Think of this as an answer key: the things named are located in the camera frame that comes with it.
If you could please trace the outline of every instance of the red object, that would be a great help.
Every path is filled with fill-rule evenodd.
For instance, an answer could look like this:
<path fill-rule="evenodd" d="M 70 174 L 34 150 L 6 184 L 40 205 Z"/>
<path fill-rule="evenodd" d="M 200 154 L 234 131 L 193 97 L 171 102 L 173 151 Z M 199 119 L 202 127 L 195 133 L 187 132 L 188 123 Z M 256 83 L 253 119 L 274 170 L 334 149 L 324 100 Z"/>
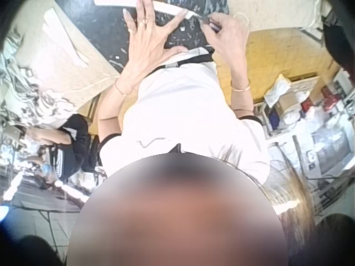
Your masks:
<path fill-rule="evenodd" d="M 332 92 L 329 90 L 327 86 L 325 86 L 322 89 L 322 94 L 324 97 L 324 105 L 323 105 L 324 111 L 329 111 L 337 104 L 339 100 L 341 100 L 340 95 L 332 94 Z"/>
<path fill-rule="evenodd" d="M 308 97 L 303 103 L 301 103 L 301 107 L 303 112 L 308 112 L 310 107 L 314 106 L 312 100 Z"/>
<path fill-rule="evenodd" d="M 325 98 L 324 105 L 323 105 L 324 111 L 329 111 L 330 109 L 332 109 L 337 104 L 337 102 L 339 102 L 340 99 L 341 98 L 338 94 L 331 95 L 331 96 Z"/>

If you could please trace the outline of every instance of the woman's left hand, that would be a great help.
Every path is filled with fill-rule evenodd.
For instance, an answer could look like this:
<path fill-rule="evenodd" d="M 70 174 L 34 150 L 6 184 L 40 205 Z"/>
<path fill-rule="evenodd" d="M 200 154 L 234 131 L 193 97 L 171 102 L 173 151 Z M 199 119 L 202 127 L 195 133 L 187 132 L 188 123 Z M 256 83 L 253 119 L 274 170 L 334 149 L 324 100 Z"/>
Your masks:
<path fill-rule="evenodd" d="M 171 32 L 185 18 L 187 10 L 175 16 L 167 25 L 160 27 L 155 24 L 155 12 L 152 0 L 137 0 L 137 24 L 131 14 L 124 9 L 123 15 L 127 23 L 129 36 L 129 60 L 122 71 L 121 77 L 129 80 L 130 86 L 121 88 L 125 94 L 131 93 L 140 82 L 156 67 L 170 57 L 187 49 L 175 46 L 164 49 L 164 44 Z"/>

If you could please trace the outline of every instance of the fabric pile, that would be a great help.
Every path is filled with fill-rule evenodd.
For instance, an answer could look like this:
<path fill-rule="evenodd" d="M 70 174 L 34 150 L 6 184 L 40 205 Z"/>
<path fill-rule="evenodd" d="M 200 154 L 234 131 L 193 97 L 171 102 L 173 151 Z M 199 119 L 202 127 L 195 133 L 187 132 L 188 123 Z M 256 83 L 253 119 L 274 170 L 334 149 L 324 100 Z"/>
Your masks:
<path fill-rule="evenodd" d="M 4 124 L 48 127 L 56 120 L 67 119 L 76 113 L 75 106 L 63 99 L 62 93 L 40 90 L 40 80 L 28 68 L 21 68 L 15 54 L 22 37 L 12 32 L 5 40 L 0 54 L 0 85 L 4 100 L 1 103 Z"/>

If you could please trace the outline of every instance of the black work table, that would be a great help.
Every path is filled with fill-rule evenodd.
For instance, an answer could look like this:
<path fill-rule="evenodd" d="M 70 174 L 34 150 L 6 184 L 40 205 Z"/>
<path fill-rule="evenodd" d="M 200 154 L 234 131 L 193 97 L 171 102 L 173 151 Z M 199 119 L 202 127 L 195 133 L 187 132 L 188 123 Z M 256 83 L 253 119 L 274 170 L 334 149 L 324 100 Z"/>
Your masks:
<path fill-rule="evenodd" d="M 92 45 L 121 73 L 128 61 L 129 39 L 123 18 L 124 7 L 96 6 L 94 0 L 55 1 Z M 227 0 L 164 0 L 164 2 L 187 8 L 198 14 L 228 13 Z M 135 8 L 127 10 L 136 18 Z M 156 23 L 159 26 L 165 25 L 172 18 L 171 15 L 156 12 Z M 168 37 L 165 48 L 176 45 L 183 45 L 188 49 L 207 45 L 197 18 L 184 19 Z"/>

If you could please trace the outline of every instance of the black sleeve trim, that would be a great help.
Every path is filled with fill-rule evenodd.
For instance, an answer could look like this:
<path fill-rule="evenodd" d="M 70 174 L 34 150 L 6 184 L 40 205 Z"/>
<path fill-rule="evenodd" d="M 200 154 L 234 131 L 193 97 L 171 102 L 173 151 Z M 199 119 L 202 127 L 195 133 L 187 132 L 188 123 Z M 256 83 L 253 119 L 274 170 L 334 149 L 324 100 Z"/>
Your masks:
<path fill-rule="evenodd" d="M 104 138 L 99 144 L 98 154 L 100 155 L 102 147 L 105 146 L 105 144 L 109 140 L 113 139 L 114 137 L 119 137 L 119 136 L 121 136 L 121 133 L 114 133 L 114 134 L 108 135 L 106 138 Z"/>
<path fill-rule="evenodd" d="M 243 120 L 243 119 L 254 120 L 255 122 L 258 122 L 262 126 L 261 120 L 258 117 L 256 117 L 255 115 L 245 115 L 245 116 L 242 116 L 238 119 L 239 120 Z"/>

